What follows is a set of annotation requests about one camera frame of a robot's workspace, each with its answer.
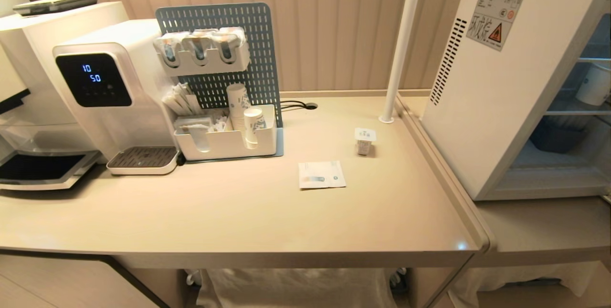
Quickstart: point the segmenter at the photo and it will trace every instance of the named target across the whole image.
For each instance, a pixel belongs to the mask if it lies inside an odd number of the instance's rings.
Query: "digital display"
[[[131,97],[107,53],[61,55],[55,59],[76,102],[83,107],[130,106]]]

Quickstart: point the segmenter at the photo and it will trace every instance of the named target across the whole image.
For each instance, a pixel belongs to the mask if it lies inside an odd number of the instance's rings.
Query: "coffee machine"
[[[52,81],[53,47],[127,21],[120,2],[0,18],[0,189],[70,188],[101,154]]]
[[[174,86],[153,40],[155,19],[125,21],[55,46],[54,78],[79,124],[117,175],[161,175],[176,167],[176,116],[162,103]]]

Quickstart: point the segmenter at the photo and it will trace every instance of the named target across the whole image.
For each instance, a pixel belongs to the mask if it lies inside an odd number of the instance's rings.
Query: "white organizer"
[[[249,156],[273,155],[276,152],[276,123],[275,106],[258,105],[263,110],[265,122],[268,125],[265,129],[255,131],[257,146],[249,149],[246,145],[244,134],[238,130],[225,132],[208,132],[208,149],[199,149],[191,134],[177,134],[174,136],[179,143],[180,150],[185,154],[189,161],[212,160],[225,158],[246,158]]]
[[[248,42],[244,42],[244,44],[236,48],[236,59],[232,64],[223,62],[221,54],[219,54],[219,49],[216,48],[211,48],[206,51],[206,64],[203,66],[196,64],[191,53],[188,51],[179,51],[176,55],[180,59],[180,65],[177,68],[171,68],[163,60],[163,55],[159,52],[157,53],[159,62],[169,76],[242,72],[246,70],[248,64],[251,62]]]

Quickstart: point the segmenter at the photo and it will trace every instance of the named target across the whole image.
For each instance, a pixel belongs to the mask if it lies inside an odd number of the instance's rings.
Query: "blue pegboard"
[[[227,107],[225,88],[241,82],[253,105],[274,104],[277,127],[282,127],[274,32],[266,3],[235,3],[163,7],[155,12],[162,33],[239,26],[244,29],[251,52],[246,71],[179,76],[197,95],[202,108]]]

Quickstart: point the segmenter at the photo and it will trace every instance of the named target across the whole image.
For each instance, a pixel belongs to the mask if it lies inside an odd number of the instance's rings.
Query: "white pole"
[[[405,0],[405,4],[403,5],[401,26],[399,27],[399,36],[397,37],[397,47],[395,48],[395,56],[392,60],[390,81],[386,92],[386,105],[384,106],[384,114],[379,117],[382,123],[392,123],[395,120],[392,118],[392,109],[395,105],[397,91],[399,90],[403,62],[405,62],[405,54],[408,52],[408,45],[410,44],[410,34],[412,32],[412,25],[414,25],[414,15],[417,5],[418,0]]]

